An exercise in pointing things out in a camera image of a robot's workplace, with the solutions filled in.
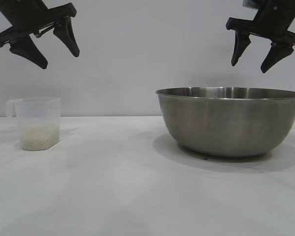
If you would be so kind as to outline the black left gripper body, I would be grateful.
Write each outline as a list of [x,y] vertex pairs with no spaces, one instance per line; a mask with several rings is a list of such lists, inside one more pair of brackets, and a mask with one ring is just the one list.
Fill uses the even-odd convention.
[[61,19],[77,14],[72,3],[48,8],[41,0],[0,0],[0,12],[11,24],[0,33],[0,47],[30,34],[41,37],[40,30],[54,29]]

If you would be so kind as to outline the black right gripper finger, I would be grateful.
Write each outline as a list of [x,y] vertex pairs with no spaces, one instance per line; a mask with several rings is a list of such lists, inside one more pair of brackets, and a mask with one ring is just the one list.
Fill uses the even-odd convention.
[[231,59],[231,65],[235,66],[242,56],[243,52],[246,48],[250,45],[251,40],[249,38],[250,34],[242,31],[235,31],[235,45],[234,45],[234,52]]
[[261,65],[261,71],[266,73],[276,63],[290,56],[293,52],[293,44],[272,42],[270,51]]

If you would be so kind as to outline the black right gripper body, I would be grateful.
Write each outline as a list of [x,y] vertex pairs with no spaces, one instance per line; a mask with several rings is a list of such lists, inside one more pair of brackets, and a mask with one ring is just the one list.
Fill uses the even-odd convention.
[[253,20],[230,17],[226,28],[295,46],[295,33],[288,31],[294,19],[295,0],[265,0]]

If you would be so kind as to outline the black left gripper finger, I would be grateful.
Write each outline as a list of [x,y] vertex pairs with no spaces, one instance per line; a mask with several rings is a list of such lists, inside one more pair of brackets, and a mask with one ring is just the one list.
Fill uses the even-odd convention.
[[48,61],[36,47],[30,36],[13,40],[9,44],[11,53],[33,62],[42,69],[47,68]]
[[53,34],[68,48],[74,57],[80,55],[80,49],[74,37],[70,17],[66,17],[57,22]]

